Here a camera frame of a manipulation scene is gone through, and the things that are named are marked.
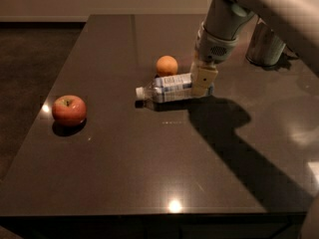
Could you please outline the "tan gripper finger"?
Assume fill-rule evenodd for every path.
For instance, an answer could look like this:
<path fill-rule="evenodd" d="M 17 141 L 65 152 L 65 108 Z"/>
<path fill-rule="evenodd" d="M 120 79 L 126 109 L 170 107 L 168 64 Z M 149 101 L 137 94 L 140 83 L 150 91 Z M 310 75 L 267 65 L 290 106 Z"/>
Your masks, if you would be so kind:
<path fill-rule="evenodd" d="M 191 94 L 194 97 L 204 97 L 213 87 L 218 70 L 214 62 L 209 63 L 195 59 L 191 64 L 190 73 Z"/>

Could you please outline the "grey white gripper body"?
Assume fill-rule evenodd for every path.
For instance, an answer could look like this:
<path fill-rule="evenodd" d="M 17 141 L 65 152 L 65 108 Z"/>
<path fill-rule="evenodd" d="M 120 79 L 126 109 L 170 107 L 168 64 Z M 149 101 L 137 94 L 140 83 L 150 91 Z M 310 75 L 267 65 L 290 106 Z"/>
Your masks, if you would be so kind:
<path fill-rule="evenodd" d="M 195 57 L 206 63 L 220 64 L 228 59 L 238 43 L 238 38 L 224 40 L 209 34 L 201 24 L 195 41 Z"/>

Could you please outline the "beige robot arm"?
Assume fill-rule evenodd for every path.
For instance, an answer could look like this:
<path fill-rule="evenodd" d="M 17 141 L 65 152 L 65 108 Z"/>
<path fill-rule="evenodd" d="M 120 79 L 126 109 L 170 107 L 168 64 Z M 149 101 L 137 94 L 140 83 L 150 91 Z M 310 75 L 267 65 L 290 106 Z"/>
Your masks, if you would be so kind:
<path fill-rule="evenodd" d="M 212 0 L 196 37 L 190 68 L 195 97 L 203 97 L 257 15 L 313 71 L 319 69 L 319 0 Z"/>

